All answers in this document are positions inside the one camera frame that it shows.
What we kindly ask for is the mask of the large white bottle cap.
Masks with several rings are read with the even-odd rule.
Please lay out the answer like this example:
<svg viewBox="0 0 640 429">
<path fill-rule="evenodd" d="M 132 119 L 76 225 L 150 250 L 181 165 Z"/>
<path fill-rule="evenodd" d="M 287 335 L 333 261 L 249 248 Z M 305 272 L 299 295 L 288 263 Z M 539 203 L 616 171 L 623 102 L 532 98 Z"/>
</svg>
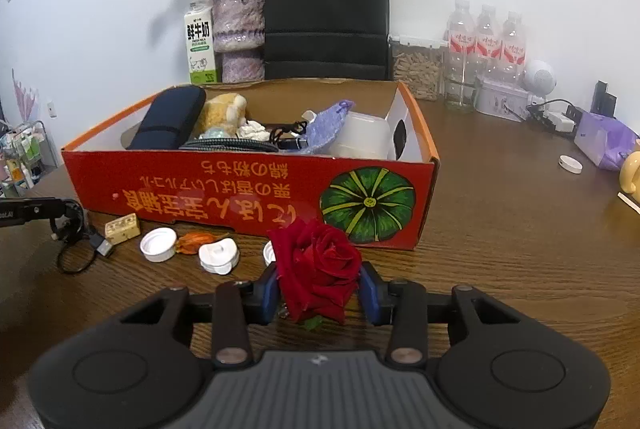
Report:
<svg viewBox="0 0 640 429">
<path fill-rule="evenodd" d="M 153 263 L 162 263 L 175 256 L 178 235 L 171 227 L 158 227 L 145 234 L 140 241 L 144 258 Z"/>
</svg>

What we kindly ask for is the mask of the small white bottle cap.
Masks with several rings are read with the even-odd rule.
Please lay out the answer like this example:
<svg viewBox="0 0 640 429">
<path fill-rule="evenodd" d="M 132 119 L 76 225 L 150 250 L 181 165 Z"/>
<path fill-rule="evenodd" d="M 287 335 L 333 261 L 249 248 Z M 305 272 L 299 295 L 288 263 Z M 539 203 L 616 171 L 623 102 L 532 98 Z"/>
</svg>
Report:
<svg viewBox="0 0 640 429">
<path fill-rule="evenodd" d="M 272 241 L 267 241 L 262 249 L 262 259 L 264 259 L 266 267 L 276 262 L 276 253 L 274 252 Z"/>
</svg>

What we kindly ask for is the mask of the navy zippered pouch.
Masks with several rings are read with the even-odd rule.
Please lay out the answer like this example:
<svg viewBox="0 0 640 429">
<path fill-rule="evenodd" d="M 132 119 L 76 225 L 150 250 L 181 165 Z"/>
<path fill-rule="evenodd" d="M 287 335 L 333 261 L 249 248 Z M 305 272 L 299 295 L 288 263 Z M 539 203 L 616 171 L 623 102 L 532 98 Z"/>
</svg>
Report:
<svg viewBox="0 0 640 429">
<path fill-rule="evenodd" d="M 189 140 L 206 101 L 199 86 L 181 86 L 161 92 L 146 112 L 128 150 L 167 151 Z"/>
</svg>

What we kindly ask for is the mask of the red artificial rose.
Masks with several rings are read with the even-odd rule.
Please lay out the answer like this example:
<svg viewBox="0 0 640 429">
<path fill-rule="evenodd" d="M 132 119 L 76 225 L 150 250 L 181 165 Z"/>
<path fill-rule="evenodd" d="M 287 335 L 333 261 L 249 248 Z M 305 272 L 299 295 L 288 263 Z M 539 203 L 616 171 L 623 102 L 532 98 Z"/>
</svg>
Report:
<svg viewBox="0 0 640 429">
<path fill-rule="evenodd" d="M 317 219 L 296 219 L 269 233 L 282 299 L 295 323 L 315 317 L 345 322 L 359 286 L 362 257 L 345 232 Z"/>
</svg>

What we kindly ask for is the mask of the clear plastic bag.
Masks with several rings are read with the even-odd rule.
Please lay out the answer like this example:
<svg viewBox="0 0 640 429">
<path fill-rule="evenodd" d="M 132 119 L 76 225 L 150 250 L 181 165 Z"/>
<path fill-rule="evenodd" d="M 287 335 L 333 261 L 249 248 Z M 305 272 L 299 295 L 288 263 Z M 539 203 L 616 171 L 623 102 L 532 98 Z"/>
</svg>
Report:
<svg viewBox="0 0 640 429">
<path fill-rule="evenodd" d="M 204 131 L 202 134 L 198 136 L 200 140 L 209 140 L 209 139 L 229 139 L 233 138 L 234 134 L 229 134 L 229 132 L 218 126 L 213 126 Z"/>
</svg>

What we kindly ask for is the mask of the white yellow plush sheep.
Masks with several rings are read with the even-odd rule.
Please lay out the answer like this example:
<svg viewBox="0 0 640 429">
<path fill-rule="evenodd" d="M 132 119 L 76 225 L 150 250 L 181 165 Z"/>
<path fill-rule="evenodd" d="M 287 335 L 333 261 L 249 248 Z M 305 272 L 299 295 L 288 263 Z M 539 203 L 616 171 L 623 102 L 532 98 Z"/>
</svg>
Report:
<svg viewBox="0 0 640 429">
<path fill-rule="evenodd" d="M 195 123 L 194 136 L 205 134 L 210 128 L 219 128 L 234 137 L 246 123 L 246 105 L 247 100 L 240 93 L 222 93 L 207 100 Z"/>
</svg>

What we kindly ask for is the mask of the purple fabric drawstring bag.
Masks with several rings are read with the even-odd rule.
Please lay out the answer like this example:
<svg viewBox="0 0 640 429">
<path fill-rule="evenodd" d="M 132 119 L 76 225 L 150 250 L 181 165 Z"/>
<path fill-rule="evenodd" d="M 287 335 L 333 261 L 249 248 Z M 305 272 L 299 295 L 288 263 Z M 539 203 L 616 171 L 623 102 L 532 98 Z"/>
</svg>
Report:
<svg viewBox="0 0 640 429">
<path fill-rule="evenodd" d="M 324 154 L 336 140 L 353 106 L 351 100 L 341 100 L 318 113 L 302 135 L 305 145 L 300 152 L 305 155 Z"/>
</svg>

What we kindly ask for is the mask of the beige mahjong tile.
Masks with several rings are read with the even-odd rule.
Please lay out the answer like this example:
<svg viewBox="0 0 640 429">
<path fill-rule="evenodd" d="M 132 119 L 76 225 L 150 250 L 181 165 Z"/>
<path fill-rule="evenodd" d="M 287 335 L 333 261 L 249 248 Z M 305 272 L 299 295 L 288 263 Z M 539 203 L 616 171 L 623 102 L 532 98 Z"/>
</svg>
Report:
<svg viewBox="0 0 640 429">
<path fill-rule="evenodd" d="M 113 246 L 125 243 L 140 235 L 140 225 L 136 214 L 124 215 L 104 225 L 106 240 Z"/>
</svg>

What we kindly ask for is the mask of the red cardboard box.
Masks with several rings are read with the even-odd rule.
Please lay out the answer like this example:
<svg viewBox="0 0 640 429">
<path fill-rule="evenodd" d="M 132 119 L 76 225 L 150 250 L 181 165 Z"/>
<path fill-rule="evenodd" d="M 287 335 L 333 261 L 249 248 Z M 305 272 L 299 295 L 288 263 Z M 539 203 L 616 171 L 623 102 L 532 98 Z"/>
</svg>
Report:
<svg viewBox="0 0 640 429">
<path fill-rule="evenodd" d="M 439 156 L 411 92 L 401 82 L 280 79 L 236 87 L 258 123 L 290 124 L 349 100 L 392 131 L 379 160 L 329 155 L 134 150 L 127 134 L 150 108 L 140 101 L 62 151 L 87 209 L 145 220 L 186 221 L 266 235 L 318 219 L 357 245 L 410 249 L 431 205 Z"/>
</svg>

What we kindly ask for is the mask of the white power strip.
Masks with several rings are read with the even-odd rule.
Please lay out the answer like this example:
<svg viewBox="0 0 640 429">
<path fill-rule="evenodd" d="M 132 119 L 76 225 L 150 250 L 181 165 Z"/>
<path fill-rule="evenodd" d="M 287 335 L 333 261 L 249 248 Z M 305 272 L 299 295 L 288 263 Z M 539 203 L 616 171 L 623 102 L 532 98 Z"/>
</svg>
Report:
<svg viewBox="0 0 640 429">
<path fill-rule="evenodd" d="M 529 108 L 529 115 L 541 126 L 556 134 L 574 134 L 576 123 L 561 112 L 547 108 Z"/>
</svg>

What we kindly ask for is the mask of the empty drinking glass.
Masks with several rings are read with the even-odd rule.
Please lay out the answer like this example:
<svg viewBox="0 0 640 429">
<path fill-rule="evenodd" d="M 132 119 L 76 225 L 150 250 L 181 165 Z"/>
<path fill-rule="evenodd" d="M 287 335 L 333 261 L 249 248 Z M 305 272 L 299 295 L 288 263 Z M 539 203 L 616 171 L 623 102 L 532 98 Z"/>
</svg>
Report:
<svg viewBox="0 0 640 429">
<path fill-rule="evenodd" d="M 445 105 L 450 110 L 459 112 L 472 112 L 474 110 L 474 100 L 476 97 L 476 87 L 466 82 L 445 77 Z"/>
</svg>

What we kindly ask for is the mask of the purple ceramic vase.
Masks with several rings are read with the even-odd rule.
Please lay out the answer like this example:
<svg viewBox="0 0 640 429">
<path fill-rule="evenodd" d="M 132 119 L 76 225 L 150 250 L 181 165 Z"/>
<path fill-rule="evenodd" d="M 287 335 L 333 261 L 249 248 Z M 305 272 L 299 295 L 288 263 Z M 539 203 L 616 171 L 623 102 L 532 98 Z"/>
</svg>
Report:
<svg viewBox="0 0 640 429">
<path fill-rule="evenodd" d="M 265 77 L 265 0 L 213 0 L 214 51 L 224 84 Z"/>
</svg>

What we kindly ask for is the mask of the water bottle left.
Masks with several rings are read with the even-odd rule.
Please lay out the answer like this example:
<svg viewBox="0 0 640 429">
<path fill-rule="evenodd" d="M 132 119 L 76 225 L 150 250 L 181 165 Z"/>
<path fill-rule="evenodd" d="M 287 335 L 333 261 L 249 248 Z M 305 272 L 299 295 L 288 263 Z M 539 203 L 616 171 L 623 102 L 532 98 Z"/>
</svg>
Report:
<svg viewBox="0 0 640 429">
<path fill-rule="evenodd" d="M 466 69 L 475 51 L 475 22 L 468 0 L 454 0 L 454 11 L 449 15 L 445 40 L 448 44 L 446 77 L 458 84 L 465 84 Z"/>
</svg>

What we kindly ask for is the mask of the water bottle right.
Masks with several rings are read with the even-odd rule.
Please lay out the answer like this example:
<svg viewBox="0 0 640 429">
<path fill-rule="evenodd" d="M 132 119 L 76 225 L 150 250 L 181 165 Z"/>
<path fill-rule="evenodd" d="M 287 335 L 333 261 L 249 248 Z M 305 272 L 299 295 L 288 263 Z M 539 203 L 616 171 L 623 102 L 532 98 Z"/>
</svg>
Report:
<svg viewBox="0 0 640 429">
<path fill-rule="evenodd" d="M 526 60 L 526 33 L 521 13 L 510 11 L 502 26 L 501 69 L 510 84 L 518 76 Z"/>
</svg>

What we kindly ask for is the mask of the water bottle middle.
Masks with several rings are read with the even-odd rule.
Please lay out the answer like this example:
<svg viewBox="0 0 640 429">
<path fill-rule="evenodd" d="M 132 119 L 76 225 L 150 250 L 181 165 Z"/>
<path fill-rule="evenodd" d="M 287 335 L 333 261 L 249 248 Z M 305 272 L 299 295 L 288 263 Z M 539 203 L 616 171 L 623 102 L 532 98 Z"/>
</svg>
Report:
<svg viewBox="0 0 640 429">
<path fill-rule="evenodd" d="M 502 37 L 497 21 L 496 8 L 482 5 L 476 20 L 477 76 L 496 82 L 502 53 Z"/>
</svg>

